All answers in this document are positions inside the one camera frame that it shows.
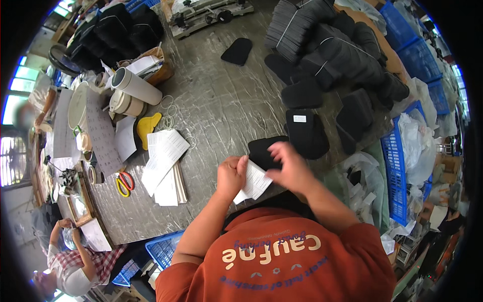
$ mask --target blue crate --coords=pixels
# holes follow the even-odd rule
[[[119,286],[130,287],[130,279],[138,272],[139,266],[131,259],[126,263],[121,272],[113,279],[112,283]]]
[[[146,4],[148,7],[153,7],[156,4],[160,3],[161,0],[132,0],[128,4],[126,4],[126,10],[130,13],[135,11],[141,4]]]
[[[414,109],[418,109],[426,120],[420,101],[412,103],[404,112],[409,113]],[[393,121],[394,128],[390,133],[381,138],[384,160],[386,162],[387,190],[389,192],[389,217],[401,225],[406,226],[408,223],[406,221],[408,200],[404,152],[402,150],[401,135],[398,127],[399,116],[393,118]],[[429,192],[430,190],[430,187],[429,190],[426,187],[423,194],[426,195],[426,191]]]
[[[424,39],[416,40],[397,53],[411,77],[417,77],[425,83],[431,83],[443,77]]]
[[[429,96],[433,101],[434,108],[439,115],[446,115],[450,112],[450,107],[448,101],[446,100],[446,95],[444,94],[443,85],[441,85],[441,80],[434,81],[427,85],[429,90]]]
[[[386,40],[397,52],[418,39],[418,36],[391,2],[379,11],[386,20]]]
[[[165,270],[171,265],[171,258],[173,257],[174,250],[176,249],[172,239],[181,236],[184,232],[185,230],[180,230],[159,236],[146,243],[146,250],[159,266],[160,270]]]

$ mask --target red scissors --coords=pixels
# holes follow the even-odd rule
[[[117,172],[116,173],[116,185],[117,185],[117,190],[123,197],[129,197],[131,195],[131,191],[134,190],[134,181],[132,180],[131,174],[127,172]]]

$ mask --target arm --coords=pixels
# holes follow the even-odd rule
[[[47,99],[45,100],[45,105],[43,106],[42,112],[39,114],[37,119],[35,119],[34,126],[38,127],[42,122],[43,118],[47,114],[47,112],[50,110],[52,105],[54,104],[54,101],[56,99],[57,92],[53,89],[49,90],[49,93],[47,95]]]
[[[72,220],[70,220],[69,218],[62,219],[62,220],[58,220],[56,222],[56,225],[52,229],[52,232],[50,233],[49,244],[51,244],[51,245],[55,246],[56,248],[58,248],[57,242],[59,240],[60,228],[70,228],[71,227],[71,224],[72,224]]]
[[[231,156],[220,164],[216,192],[182,235],[171,265],[203,262],[206,252],[220,236],[231,202],[245,185],[247,163],[248,156]]]
[[[267,177],[294,193],[304,195],[315,217],[327,230],[340,235],[359,223],[355,213],[320,183],[303,158],[287,142],[277,142],[268,148],[282,170],[268,170]]]
[[[84,266],[82,267],[82,271],[84,272],[85,276],[92,281],[96,276],[96,265],[92,262],[87,250],[81,244],[81,236],[79,234],[78,229],[72,230],[72,240],[74,241],[75,247],[79,250],[79,254],[81,255],[82,262]]]

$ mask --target wall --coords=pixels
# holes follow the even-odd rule
[[[47,269],[47,257],[33,235],[30,218],[30,212],[34,209],[32,200],[32,187],[22,187],[4,192],[1,201],[8,211],[10,228],[24,263],[25,273],[35,270],[43,272]]]

